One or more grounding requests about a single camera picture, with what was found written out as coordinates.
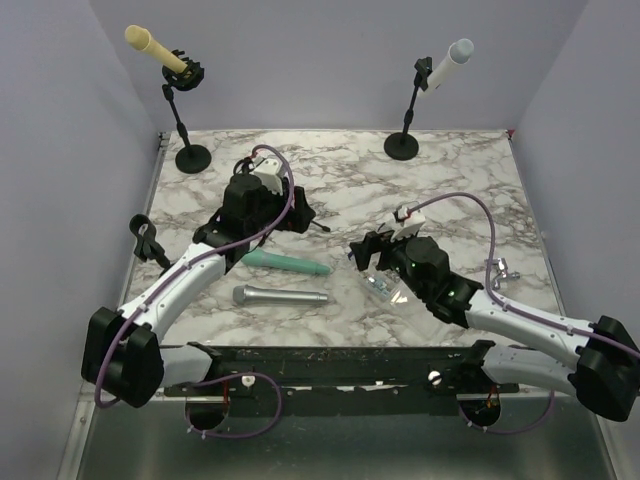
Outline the green microphone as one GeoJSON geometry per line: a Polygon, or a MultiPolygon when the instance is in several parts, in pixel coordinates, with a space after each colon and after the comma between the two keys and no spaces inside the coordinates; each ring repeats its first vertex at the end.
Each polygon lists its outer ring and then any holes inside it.
{"type": "Polygon", "coordinates": [[[241,262],[250,267],[272,268],[306,275],[327,276],[332,272],[329,266],[312,260],[273,254],[259,249],[244,255],[241,262]]]}

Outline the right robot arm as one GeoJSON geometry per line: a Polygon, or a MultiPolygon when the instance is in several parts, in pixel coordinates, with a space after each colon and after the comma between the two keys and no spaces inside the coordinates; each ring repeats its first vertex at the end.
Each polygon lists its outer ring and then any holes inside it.
{"type": "Polygon", "coordinates": [[[505,297],[451,271],[449,256],[431,237],[393,239],[369,232],[349,245],[364,271],[373,255],[438,320],[490,332],[528,347],[521,361],[499,346],[464,362],[460,379],[480,392],[495,383],[522,383],[574,396],[591,412],[616,422],[629,418],[639,394],[639,348],[624,325],[603,315],[597,322],[550,314],[505,297]]]}

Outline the grey microphone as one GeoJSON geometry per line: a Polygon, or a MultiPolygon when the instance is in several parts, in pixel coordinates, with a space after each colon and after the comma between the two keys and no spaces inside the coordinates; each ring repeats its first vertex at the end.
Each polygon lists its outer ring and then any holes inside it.
{"type": "Polygon", "coordinates": [[[266,289],[250,285],[236,286],[232,292],[232,299],[237,305],[324,305],[329,302],[326,293],[266,289]]]}

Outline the black tripod microphone stand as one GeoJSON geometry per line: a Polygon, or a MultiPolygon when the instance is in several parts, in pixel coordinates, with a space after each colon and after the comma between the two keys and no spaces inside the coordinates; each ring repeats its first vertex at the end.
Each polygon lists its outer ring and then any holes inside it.
{"type": "MultiPolygon", "coordinates": [[[[257,178],[252,174],[252,171],[255,165],[261,159],[263,158],[245,157],[244,159],[239,160],[234,165],[232,179],[246,180],[249,176],[257,178]]],[[[275,218],[281,213],[283,208],[287,205],[287,200],[289,198],[289,193],[291,190],[290,180],[287,173],[284,177],[284,187],[285,187],[284,195],[279,196],[279,195],[270,193],[261,183],[261,190],[259,191],[261,198],[259,201],[255,203],[255,206],[257,208],[258,213],[266,215],[266,218],[268,219],[267,224],[272,223],[275,220],[275,218]]],[[[311,222],[310,225],[316,225],[317,227],[321,228],[324,232],[331,231],[329,227],[321,225],[320,223],[316,222],[315,219],[311,222]]]]}

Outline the white microphone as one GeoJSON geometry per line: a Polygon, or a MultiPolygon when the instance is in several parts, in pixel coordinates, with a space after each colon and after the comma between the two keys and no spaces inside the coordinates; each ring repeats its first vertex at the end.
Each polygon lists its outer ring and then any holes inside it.
{"type": "Polygon", "coordinates": [[[474,43],[467,38],[462,38],[452,43],[445,57],[427,77],[426,86],[419,88],[418,97],[426,97],[437,90],[453,72],[469,61],[474,49],[474,43]]]}

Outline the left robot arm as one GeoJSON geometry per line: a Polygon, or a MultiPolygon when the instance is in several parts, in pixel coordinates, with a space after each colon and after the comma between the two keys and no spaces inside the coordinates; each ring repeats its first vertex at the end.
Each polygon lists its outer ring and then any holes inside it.
{"type": "Polygon", "coordinates": [[[222,380],[213,355],[193,344],[161,347],[171,325],[196,297],[226,275],[250,244],[272,230],[305,232],[315,217],[305,190],[287,180],[270,191],[253,174],[236,174],[222,206],[194,233],[182,256],[143,294],[91,317],[81,376],[132,407],[145,405],[164,387],[189,384],[201,395],[222,380]]]}

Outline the black clip microphone stand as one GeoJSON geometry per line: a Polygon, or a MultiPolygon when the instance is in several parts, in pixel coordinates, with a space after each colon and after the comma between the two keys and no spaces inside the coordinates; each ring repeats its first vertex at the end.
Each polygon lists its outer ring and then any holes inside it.
{"type": "Polygon", "coordinates": [[[129,231],[136,239],[134,256],[137,259],[143,263],[154,261],[164,271],[171,268],[165,249],[156,240],[156,227],[146,215],[134,215],[129,222],[129,231]]]}

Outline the beige microphone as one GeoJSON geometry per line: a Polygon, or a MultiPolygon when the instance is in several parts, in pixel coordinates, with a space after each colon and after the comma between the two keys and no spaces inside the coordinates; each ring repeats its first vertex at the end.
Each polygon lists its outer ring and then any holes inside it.
{"type": "Polygon", "coordinates": [[[170,71],[181,74],[187,69],[187,64],[159,43],[148,29],[129,25],[125,29],[124,36],[133,49],[149,55],[170,71]]]}

